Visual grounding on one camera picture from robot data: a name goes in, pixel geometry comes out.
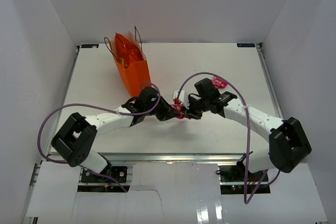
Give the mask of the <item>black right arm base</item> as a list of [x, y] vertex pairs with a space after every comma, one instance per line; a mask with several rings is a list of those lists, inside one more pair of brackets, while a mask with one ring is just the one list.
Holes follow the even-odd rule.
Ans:
[[[232, 164], [219, 163], [218, 169], [215, 172], [219, 177], [221, 195], [243, 195], [244, 194], [244, 181], [245, 181], [245, 167], [244, 165], [237, 165], [237, 161]], [[264, 171], [255, 173], [248, 172], [247, 176], [247, 195], [250, 195], [260, 179]]]

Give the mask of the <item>pink mint candy packet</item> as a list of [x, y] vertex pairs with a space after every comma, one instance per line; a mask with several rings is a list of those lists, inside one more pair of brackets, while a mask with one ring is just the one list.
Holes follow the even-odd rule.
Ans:
[[185, 118], [184, 109], [181, 104], [171, 104], [171, 107], [176, 111], [175, 117], [178, 119]]

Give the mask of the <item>orange cassava chips bag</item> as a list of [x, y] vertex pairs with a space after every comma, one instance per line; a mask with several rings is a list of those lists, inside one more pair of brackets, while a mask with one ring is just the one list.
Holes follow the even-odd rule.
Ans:
[[117, 53], [117, 61], [123, 68], [128, 68], [136, 61], [142, 61], [143, 56], [140, 49], [122, 34], [115, 34], [115, 46]]

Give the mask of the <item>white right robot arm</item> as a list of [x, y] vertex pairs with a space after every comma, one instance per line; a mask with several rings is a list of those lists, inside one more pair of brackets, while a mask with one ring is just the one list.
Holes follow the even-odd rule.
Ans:
[[299, 120], [290, 117], [285, 120], [246, 107], [235, 94], [220, 93], [210, 79], [205, 78], [195, 84], [198, 98], [188, 99], [186, 115], [200, 119], [204, 112], [210, 111], [223, 118], [235, 121], [261, 136], [268, 149], [250, 152], [237, 162], [238, 177], [247, 182], [262, 170], [276, 168], [290, 173], [311, 152], [312, 148]]

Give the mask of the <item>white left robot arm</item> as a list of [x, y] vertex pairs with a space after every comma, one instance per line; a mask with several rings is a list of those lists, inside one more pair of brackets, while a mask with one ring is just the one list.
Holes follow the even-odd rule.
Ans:
[[51, 141], [52, 147], [70, 167], [82, 166], [93, 171], [93, 176], [101, 182], [110, 178], [111, 164], [101, 154], [93, 151], [96, 138], [114, 130], [132, 127], [146, 116], [156, 116], [159, 121], [167, 121], [179, 116], [199, 120], [201, 112], [188, 105], [173, 108], [152, 87], [145, 87], [139, 96], [129, 99], [118, 107], [116, 113], [82, 116], [73, 113], [61, 126]]

